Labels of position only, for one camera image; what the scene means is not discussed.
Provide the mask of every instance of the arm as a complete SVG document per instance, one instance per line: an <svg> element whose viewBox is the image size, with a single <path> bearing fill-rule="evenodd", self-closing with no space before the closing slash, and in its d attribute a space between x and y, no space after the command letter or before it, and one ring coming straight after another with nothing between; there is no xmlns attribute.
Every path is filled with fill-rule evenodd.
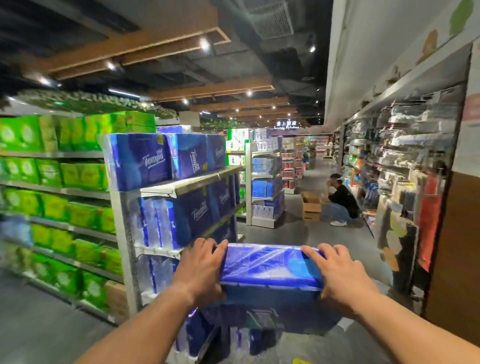
<svg viewBox="0 0 480 364"><path fill-rule="evenodd" d="M218 280L227 241L212 253L215 246L212 239L197 239L194 248L182 254L171 286L75 364L163 363L187 314L224 298Z"/></svg>
<svg viewBox="0 0 480 364"><path fill-rule="evenodd" d="M480 363L478 347L383 296L346 247L321 244L318 248L327 259L311 247L302 251L322 271L322 299L355 317L399 363Z"/></svg>

